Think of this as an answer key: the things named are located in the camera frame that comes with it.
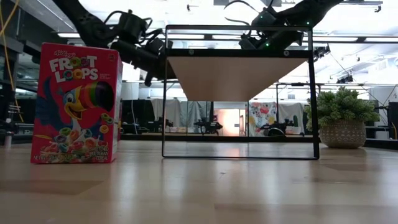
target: cereal box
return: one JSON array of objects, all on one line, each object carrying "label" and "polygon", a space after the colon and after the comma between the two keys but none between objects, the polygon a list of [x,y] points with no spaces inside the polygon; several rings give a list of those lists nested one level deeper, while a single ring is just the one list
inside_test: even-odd
[{"label": "cereal box", "polygon": [[115,50],[43,44],[30,161],[112,162],[122,72]]}]

